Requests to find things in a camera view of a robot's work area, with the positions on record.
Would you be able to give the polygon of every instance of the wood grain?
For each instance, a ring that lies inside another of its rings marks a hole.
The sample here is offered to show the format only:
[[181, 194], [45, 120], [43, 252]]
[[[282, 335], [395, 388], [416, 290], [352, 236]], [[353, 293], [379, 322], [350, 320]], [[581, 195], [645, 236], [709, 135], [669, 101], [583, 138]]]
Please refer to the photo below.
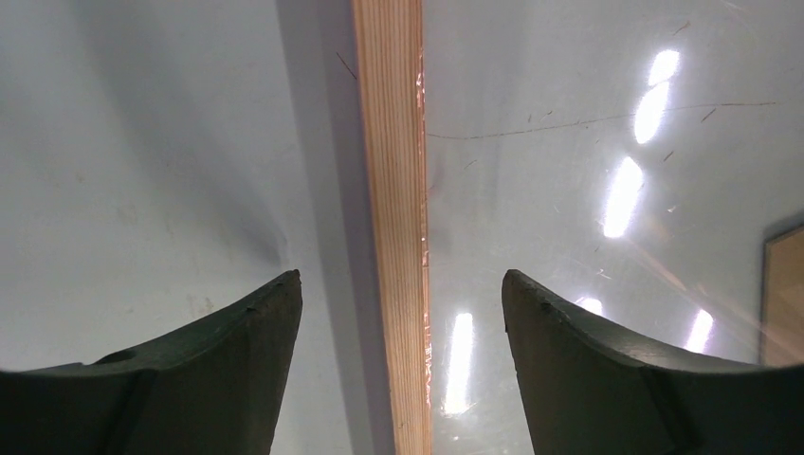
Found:
[[764, 365], [804, 362], [804, 228], [765, 245], [762, 331]]
[[357, 79], [398, 455], [430, 455], [421, 0], [353, 0]]

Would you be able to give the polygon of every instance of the glossy surface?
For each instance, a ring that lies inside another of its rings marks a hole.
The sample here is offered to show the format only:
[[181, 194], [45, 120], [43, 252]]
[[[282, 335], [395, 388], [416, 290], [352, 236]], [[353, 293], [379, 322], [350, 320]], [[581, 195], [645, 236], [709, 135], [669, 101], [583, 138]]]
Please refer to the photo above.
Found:
[[434, 453], [531, 453], [503, 273], [756, 362], [804, 221], [804, 4], [425, 1]]

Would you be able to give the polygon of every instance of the white wall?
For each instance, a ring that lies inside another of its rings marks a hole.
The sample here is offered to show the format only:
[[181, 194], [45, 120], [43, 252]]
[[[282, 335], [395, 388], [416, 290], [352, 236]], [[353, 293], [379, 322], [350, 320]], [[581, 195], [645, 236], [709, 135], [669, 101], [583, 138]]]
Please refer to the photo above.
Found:
[[0, 368], [92, 362], [298, 268], [275, 452], [390, 453], [336, 52], [356, 70], [345, 0], [0, 5]]

